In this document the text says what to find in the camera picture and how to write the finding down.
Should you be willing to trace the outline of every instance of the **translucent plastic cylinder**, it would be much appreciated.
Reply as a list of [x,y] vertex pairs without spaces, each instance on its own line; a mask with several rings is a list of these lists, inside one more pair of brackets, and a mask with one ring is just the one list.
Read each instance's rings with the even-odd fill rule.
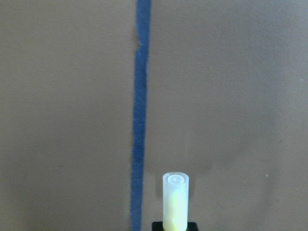
[[182,172],[163,175],[163,226],[165,231],[186,231],[189,177]]

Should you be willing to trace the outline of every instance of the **black holder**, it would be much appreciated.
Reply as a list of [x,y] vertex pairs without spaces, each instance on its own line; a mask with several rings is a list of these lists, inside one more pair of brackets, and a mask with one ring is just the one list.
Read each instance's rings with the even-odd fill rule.
[[[162,221],[153,222],[152,223],[152,231],[164,231],[163,222]],[[188,222],[186,231],[199,231],[197,223]]]

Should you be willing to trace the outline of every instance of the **brown surface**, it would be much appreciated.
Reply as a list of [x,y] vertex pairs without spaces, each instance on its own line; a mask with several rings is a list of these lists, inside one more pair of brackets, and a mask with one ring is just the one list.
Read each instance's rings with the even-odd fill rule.
[[308,4],[155,0],[143,230],[191,177],[201,231],[307,230]]
[[0,3],[0,230],[129,230],[135,1]]

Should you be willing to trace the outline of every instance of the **blue tape line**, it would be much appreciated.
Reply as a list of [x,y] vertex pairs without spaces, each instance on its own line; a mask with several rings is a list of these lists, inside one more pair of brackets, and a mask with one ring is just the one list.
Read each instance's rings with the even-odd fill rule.
[[139,48],[135,57],[134,144],[132,150],[132,174],[130,185],[130,218],[132,231],[141,230],[150,10],[151,0],[137,0],[136,24]]

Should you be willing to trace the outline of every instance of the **blue tape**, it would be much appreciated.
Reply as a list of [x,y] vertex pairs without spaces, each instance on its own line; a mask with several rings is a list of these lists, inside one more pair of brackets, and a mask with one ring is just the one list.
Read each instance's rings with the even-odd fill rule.
[[135,96],[132,149],[130,219],[132,231],[141,231],[144,139],[147,95],[151,0],[137,0],[137,34],[139,47],[135,57]]

